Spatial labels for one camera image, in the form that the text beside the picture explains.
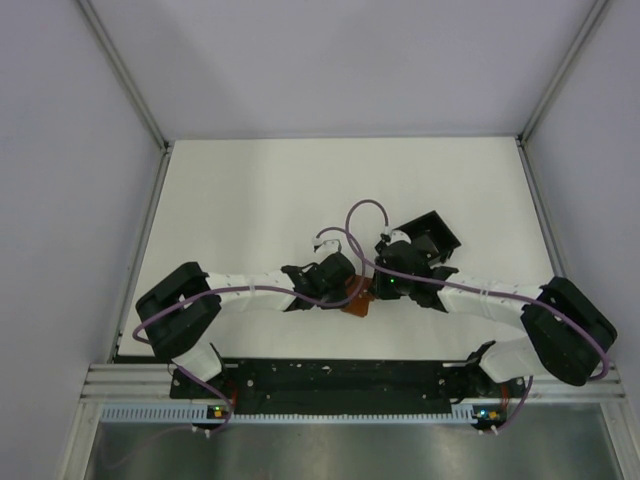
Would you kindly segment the brown leather card holder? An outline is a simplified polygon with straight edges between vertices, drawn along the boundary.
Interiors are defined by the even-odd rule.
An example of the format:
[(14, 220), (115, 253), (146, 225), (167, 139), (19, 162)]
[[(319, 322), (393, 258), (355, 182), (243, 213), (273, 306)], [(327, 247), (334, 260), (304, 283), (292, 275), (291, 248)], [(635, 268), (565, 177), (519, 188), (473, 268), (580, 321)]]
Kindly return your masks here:
[(346, 294), (350, 296), (356, 293), (356, 296), (348, 304), (344, 305), (341, 311), (359, 318), (366, 317), (369, 312), (369, 306), (374, 301), (374, 297), (369, 292), (371, 284), (371, 277), (352, 276), (346, 282)]

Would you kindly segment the black card rack box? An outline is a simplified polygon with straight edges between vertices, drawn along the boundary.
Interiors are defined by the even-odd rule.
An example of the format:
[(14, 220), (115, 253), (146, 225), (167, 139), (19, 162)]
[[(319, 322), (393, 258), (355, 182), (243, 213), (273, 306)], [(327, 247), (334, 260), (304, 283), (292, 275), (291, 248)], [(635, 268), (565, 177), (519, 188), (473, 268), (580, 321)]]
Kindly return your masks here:
[(427, 256), (430, 265), (446, 263), (461, 246), (460, 240), (435, 210), (404, 223), (397, 230), (404, 232)]

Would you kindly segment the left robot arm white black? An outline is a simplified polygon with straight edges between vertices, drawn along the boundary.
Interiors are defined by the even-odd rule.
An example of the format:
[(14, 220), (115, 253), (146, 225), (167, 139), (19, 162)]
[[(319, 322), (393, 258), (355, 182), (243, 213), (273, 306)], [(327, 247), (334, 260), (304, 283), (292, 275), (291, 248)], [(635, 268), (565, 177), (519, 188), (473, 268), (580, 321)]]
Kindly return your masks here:
[(349, 300), (348, 282), (354, 278), (353, 264), (338, 251), (320, 262), (258, 275), (207, 273), (187, 262), (137, 301), (141, 324), (132, 337), (150, 345), (157, 359), (191, 374), (203, 395), (216, 396), (226, 387), (227, 374), (203, 335), (218, 315), (340, 308)]

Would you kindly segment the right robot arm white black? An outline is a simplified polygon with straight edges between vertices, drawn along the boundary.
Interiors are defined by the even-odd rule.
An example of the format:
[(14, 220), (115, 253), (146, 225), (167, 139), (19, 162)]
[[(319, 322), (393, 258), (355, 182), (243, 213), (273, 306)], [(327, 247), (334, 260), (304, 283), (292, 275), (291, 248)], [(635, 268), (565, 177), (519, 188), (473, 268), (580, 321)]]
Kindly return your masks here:
[(508, 285), (433, 266), (408, 240), (380, 242), (371, 284), (377, 299), (408, 297), (422, 308), (470, 315), (523, 331), (521, 338), (491, 340), (469, 359), (469, 388), (487, 396), (503, 382), (547, 372), (583, 386), (606, 375), (607, 353), (618, 337), (613, 324), (570, 280), (544, 285)]

